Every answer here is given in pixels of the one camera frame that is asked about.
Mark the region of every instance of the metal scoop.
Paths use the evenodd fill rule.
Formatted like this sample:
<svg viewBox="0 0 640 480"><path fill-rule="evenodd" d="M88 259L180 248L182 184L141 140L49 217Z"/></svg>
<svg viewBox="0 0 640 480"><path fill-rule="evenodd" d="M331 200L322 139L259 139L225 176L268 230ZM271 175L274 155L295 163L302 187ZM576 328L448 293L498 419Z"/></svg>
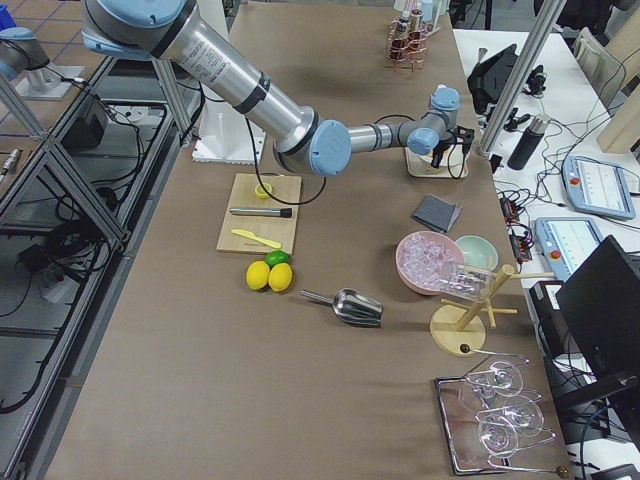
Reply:
<svg viewBox="0 0 640 480"><path fill-rule="evenodd" d="M333 311L340 320L348 325L354 327L381 327L382 304L350 288L343 288L333 298L308 290L300 290L300 295L328 303L333 307Z"/></svg>

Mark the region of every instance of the light green bowl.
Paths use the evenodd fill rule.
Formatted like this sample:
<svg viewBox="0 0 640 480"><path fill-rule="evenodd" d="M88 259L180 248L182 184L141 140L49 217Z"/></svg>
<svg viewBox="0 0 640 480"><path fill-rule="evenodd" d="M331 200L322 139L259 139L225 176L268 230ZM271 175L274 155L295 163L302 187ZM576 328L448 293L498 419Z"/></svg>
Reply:
<svg viewBox="0 0 640 480"><path fill-rule="evenodd" d="M456 240L456 245L462 250L467 265L488 270L498 266L496 247L487 239L476 235L465 235Z"/></svg>

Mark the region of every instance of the lemon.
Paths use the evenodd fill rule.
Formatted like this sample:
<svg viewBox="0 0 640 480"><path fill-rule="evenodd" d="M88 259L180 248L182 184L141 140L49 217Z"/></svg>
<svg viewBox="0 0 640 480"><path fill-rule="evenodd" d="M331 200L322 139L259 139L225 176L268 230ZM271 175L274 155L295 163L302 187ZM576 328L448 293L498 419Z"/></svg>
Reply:
<svg viewBox="0 0 640 480"><path fill-rule="evenodd" d="M261 290L269 281L269 265L264 260L257 260L249 265L246 273L247 286L251 290Z"/></svg>
<svg viewBox="0 0 640 480"><path fill-rule="evenodd" d="M269 273L269 286L274 292L284 292L293 279L293 270L288 263L279 263Z"/></svg>

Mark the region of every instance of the yellow cap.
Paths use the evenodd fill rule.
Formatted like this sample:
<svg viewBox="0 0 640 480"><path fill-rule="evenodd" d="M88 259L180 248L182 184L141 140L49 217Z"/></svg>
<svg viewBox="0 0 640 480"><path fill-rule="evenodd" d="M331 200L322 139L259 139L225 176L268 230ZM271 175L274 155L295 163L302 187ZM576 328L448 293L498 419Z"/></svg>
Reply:
<svg viewBox="0 0 640 480"><path fill-rule="evenodd" d="M273 192L273 187L271 186L270 183L265 183L265 182L262 182L262 185L264 185L264 189L262 188L261 185L259 184L256 185L256 189L255 189L256 197L261 199L269 198L269 195L267 194L267 192L269 193Z"/></svg>

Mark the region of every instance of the wooden cutting board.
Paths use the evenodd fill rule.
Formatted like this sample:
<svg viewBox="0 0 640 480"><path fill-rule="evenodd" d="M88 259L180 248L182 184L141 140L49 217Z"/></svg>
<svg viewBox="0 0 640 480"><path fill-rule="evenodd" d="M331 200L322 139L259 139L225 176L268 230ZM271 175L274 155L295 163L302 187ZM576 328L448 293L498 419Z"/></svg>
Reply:
<svg viewBox="0 0 640 480"><path fill-rule="evenodd" d="M294 176L263 176L263 183L269 183L273 187L273 194L286 201L298 202L300 200L300 190L302 179ZM238 173L233 182L233 188L229 195L227 211L220 229L218 245L219 252L240 252L240 253L269 253L273 248L267 247L260 242L240 237L231 233L232 229L241 228L250 230L259 237L275 240L282 243L281 250L288 254L293 253L293 242L296 236L296 225L298 223L298 207L291 206L293 214L291 218L280 217L245 217L231 215L230 208L237 207L260 207L260 208L285 208L283 205L271 198L260 199L255 195L258 180L255 175L248 173Z"/></svg>

